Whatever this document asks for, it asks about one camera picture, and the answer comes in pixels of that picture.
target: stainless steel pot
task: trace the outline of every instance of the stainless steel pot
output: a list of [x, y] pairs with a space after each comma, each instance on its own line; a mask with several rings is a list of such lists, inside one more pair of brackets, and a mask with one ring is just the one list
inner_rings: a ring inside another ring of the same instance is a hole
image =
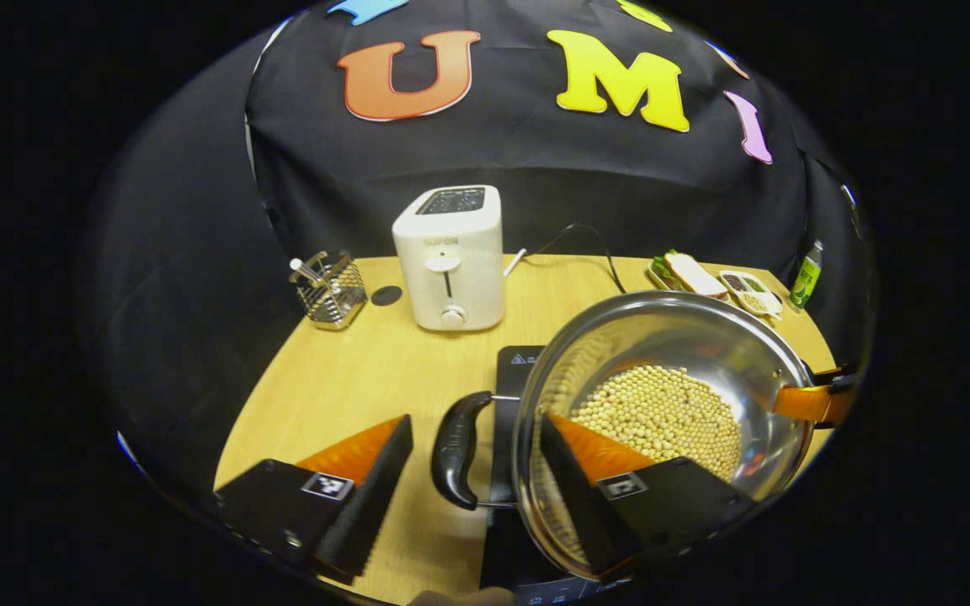
[[582, 311], [538, 357], [520, 398], [511, 444], [517, 503], [478, 502], [466, 484], [477, 441], [474, 419], [499, 399], [488, 391], [465, 396], [445, 415], [432, 453], [436, 488], [465, 509], [516, 506], [530, 537], [555, 565], [597, 579], [542, 455], [541, 419], [546, 413], [572, 417], [598, 385], [642, 364], [686, 368], [689, 376], [723, 396], [738, 422], [742, 445], [731, 486], [763, 500], [797, 473], [813, 423], [767, 412], [782, 387], [813, 385], [796, 352], [747, 311], [720, 300], [689, 292], [642, 291]]

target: green bottle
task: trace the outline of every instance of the green bottle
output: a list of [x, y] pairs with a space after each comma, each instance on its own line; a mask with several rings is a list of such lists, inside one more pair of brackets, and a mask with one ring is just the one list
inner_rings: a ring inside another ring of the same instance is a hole
[[803, 259], [800, 266], [800, 275], [796, 276], [796, 284], [792, 287], [792, 293], [788, 296], [788, 302], [792, 307], [801, 310], [807, 306], [807, 301], [811, 300], [811, 292], [815, 289], [815, 283], [821, 274], [821, 252], [823, 245], [820, 239], [816, 239], [815, 246], [811, 252]]

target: metal wire basket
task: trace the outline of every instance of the metal wire basket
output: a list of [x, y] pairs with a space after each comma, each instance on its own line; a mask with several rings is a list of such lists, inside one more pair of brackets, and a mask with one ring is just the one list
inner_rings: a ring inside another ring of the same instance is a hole
[[315, 254], [290, 276], [305, 315], [317, 327], [343, 330], [365, 305], [365, 283], [349, 252]]

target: toaster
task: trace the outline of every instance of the toaster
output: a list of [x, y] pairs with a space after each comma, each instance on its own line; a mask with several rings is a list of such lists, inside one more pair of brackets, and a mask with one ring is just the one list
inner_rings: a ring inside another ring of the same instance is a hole
[[480, 330], [504, 318], [504, 235], [492, 185], [429, 189], [392, 224], [414, 321]]

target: black cable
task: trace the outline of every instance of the black cable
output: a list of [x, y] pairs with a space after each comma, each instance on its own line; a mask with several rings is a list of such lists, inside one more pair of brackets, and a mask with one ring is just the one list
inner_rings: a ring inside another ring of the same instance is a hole
[[558, 241], [559, 238], [562, 238], [563, 234], [566, 234], [567, 231], [576, 229], [576, 227], [585, 227], [585, 229], [588, 229], [594, 232], [594, 235], [597, 237], [597, 242], [600, 242], [601, 248], [604, 248], [605, 250], [605, 257], [607, 257], [609, 260], [609, 269], [612, 269], [612, 281], [615, 281], [616, 288], [619, 288], [620, 292], [626, 293], [627, 291], [623, 289], [623, 284], [620, 284], [620, 276], [616, 275], [616, 266], [612, 264], [612, 253], [609, 252], [609, 245], [605, 244], [605, 238], [601, 236], [600, 231], [595, 230], [592, 226], [588, 226], [588, 224], [571, 223], [570, 226], [563, 227], [563, 229], [560, 230], [558, 234], [556, 234], [556, 237], [552, 238], [552, 240], [549, 241], [549, 244], [546, 244], [541, 248], [536, 249], [534, 252], [528, 252], [527, 254], [524, 254], [523, 258], [534, 256], [534, 254], [543, 253], [544, 250], [549, 248], [551, 245], [556, 244], [556, 241]]

